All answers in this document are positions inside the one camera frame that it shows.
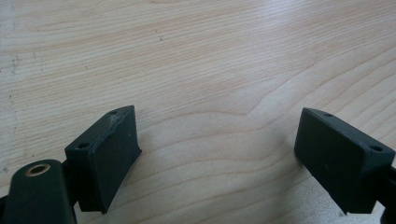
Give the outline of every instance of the wood grain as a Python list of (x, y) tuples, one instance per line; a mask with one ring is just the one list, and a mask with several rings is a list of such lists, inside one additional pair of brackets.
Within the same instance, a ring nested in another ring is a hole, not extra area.
[(0, 196), (135, 105), (143, 154), (79, 223), (378, 223), (292, 149), (303, 107), (396, 148), (395, 1), (0, 1)]

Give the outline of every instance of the screw hole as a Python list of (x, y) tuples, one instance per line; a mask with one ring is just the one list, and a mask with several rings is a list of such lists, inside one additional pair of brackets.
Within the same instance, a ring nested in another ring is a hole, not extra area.
[(50, 169), (50, 165), (46, 163), (41, 163), (31, 167), (26, 171), (26, 176), (37, 176), (46, 173)]
[(374, 151), (382, 151), (382, 147), (370, 146), (370, 148)]
[(89, 145), (90, 145), (89, 143), (81, 143), (78, 145), (78, 148), (88, 147)]

